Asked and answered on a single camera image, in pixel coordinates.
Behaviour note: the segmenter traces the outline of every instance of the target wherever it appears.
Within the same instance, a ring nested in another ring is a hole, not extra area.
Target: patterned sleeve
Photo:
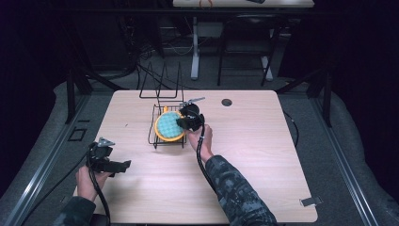
[[[224,157],[211,157],[205,168],[231,226],[277,225],[276,218],[258,193]]]
[[[96,208],[93,202],[74,196],[62,209],[53,225],[89,225]]]

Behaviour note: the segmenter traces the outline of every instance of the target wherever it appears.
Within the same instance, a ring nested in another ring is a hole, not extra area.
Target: round hole
[[[224,106],[230,106],[230,105],[232,105],[232,101],[230,99],[223,99],[222,104]]]

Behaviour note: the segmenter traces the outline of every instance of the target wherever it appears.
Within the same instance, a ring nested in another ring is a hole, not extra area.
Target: teal object
[[[174,138],[179,136],[184,130],[180,127],[176,120],[180,115],[176,112],[164,113],[158,120],[157,129],[159,134],[166,138]]]

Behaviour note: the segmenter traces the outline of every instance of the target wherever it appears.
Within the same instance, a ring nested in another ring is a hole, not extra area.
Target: wooden table
[[[205,97],[197,105],[214,130],[214,153],[246,176],[278,222],[316,221],[315,208],[303,207],[299,201],[311,193],[277,94],[268,90],[184,92],[185,101],[199,97]],[[223,99],[232,100],[232,105],[224,106]],[[96,140],[104,137],[116,143],[111,161],[132,160],[126,173],[109,178],[104,187],[112,221],[228,223],[190,144],[155,150],[149,143],[155,104],[156,99],[140,99],[139,91],[117,91],[105,113]],[[100,200],[96,203],[96,213],[103,214]]]

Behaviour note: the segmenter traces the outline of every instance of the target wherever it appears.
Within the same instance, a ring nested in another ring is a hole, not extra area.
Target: person
[[[214,187],[218,202],[231,226],[277,225],[277,221],[266,204],[258,196],[247,179],[223,156],[212,152],[213,130],[205,124],[200,149],[200,158],[205,165]],[[191,147],[196,150],[201,128],[185,131]],[[97,182],[102,188],[110,173],[96,173]],[[55,221],[55,225],[89,225],[94,212],[93,203],[97,192],[88,175],[88,168],[82,167],[76,173],[77,197],[72,197]]]

